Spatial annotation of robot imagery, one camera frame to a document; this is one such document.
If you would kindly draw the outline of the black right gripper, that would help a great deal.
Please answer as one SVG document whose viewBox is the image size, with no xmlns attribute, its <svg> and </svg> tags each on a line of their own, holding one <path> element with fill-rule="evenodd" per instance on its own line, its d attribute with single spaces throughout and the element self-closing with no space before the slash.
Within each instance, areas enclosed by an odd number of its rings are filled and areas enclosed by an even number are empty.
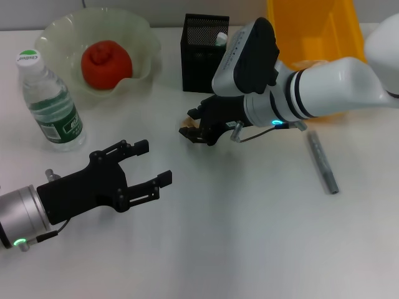
<svg viewBox="0 0 399 299">
<path fill-rule="evenodd" d="M 193 120 L 201 120 L 199 128 L 181 127 L 178 132 L 192 143 L 213 146 L 219 137 L 229 130 L 227 123 L 242 122 L 250 126 L 244 111 L 244 97 L 219 97 L 213 95 L 201 102 L 197 108 L 188 110 L 187 115 Z"/>
</svg>

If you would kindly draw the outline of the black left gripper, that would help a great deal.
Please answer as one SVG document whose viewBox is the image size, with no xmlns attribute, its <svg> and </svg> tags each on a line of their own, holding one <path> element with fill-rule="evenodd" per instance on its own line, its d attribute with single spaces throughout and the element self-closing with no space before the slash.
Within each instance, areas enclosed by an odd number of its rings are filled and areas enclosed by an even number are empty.
<svg viewBox="0 0 399 299">
<path fill-rule="evenodd" d="M 127 187 L 119 162 L 149 152 L 147 140 L 131 145 L 119 141 L 107 149 L 90 155 L 82 170 L 37 187 L 37 193 L 52 225 L 100 206 L 118 212 L 160 198 L 160 189 L 172 183 L 172 172 L 165 171 L 145 183 Z"/>
</svg>

